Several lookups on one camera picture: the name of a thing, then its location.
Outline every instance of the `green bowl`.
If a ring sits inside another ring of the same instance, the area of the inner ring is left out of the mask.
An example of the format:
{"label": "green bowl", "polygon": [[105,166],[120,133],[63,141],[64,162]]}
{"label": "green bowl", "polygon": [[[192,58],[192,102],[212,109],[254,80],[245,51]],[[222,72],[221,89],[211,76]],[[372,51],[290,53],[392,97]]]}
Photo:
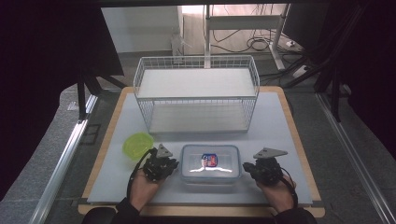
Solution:
{"label": "green bowl", "polygon": [[153,144],[154,139],[148,133],[134,133],[125,140],[122,146],[122,152],[131,160],[137,161],[149,149],[152,149]]}

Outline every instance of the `blue and red label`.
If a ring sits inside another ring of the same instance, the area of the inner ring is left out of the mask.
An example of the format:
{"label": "blue and red label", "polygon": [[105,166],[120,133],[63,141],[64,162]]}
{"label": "blue and red label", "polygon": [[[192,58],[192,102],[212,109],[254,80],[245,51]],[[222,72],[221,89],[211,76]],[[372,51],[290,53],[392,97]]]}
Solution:
{"label": "blue and red label", "polygon": [[212,153],[206,153],[202,155],[202,165],[204,167],[216,167],[218,166],[218,156]]}

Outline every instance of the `white wire rack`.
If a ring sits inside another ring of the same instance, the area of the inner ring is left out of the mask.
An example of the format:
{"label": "white wire rack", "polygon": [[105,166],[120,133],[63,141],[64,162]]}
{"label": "white wire rack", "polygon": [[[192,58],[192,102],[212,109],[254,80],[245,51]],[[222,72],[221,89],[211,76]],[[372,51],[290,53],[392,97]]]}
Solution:
{"label": "white wire rack", "polygon": [[248,55],[142,58],[134,77],[150,133],[247,131],[259,88]]}

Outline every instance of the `gray carpet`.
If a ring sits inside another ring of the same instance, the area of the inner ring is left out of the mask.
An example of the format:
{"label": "gray carpet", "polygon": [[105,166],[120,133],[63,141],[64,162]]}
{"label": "gray carpet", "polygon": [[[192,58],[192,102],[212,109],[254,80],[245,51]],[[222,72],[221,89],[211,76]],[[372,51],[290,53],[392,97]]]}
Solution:
{"label": "gray carpet", "polygon": [[[139,57],[140,55],[133,54],[120,56],[126,76],[119,77],[119,79],[127,85],[132,85]],[[265,54],[255,57],[259,73],[276,72],[270,58]],[[291,79],[291,76],[282,77],[281,83]],[[286,90],[286,94],[320,196],[326,207],[326,215],[319,218],[318,223],[382,223],[316,95],[312,92],[314,81],[314,77],[308,79],[295,88]],[[278,80],[274,79],[269,84],[278,84]],[[88,180],[120,94],[120,90],[103,80],[101,80],[101,85],[107,90],[99,95],[87,131],[78,146],[46,223],[80,223],[83,219],[83,216],[78,213],[78,200]],[[70,102],[76,100],[75,86],[62,94],[58,113],[35,155],[26,165],[6,198],[0,202],[1,223],[27,223],[29,221],[77,122],[77,110],[67,110]],[[340,101],[340,116],[349,138],[387,198],[392,211],[395,211],[396,177],[392,175],[396,172],[395,160],[353,113],[346,98]],[[163,223],[164,219],[146,218],[143,221],[144,223]],[[204,218],[172,217],[167,218],[166,221],[169,223],[208,223],[208,220]],[[217,223],[231,223],[229,218],[219,218],[216,221]],[[264,223],[266,220],[233,219],[233,223],[257,223],[258,221]]]}

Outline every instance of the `clear plastic food container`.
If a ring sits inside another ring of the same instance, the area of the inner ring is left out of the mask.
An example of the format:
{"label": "clear plastic food container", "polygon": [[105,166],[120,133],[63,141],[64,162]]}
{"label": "clear plastic food container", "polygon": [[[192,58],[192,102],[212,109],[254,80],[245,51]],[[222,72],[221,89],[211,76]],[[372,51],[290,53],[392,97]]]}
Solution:
{"label": "clear plastic food container", "polygon": [[240,176],[235,146],[186,145],[181,151],[181,178],[188,183],[232,184]]}

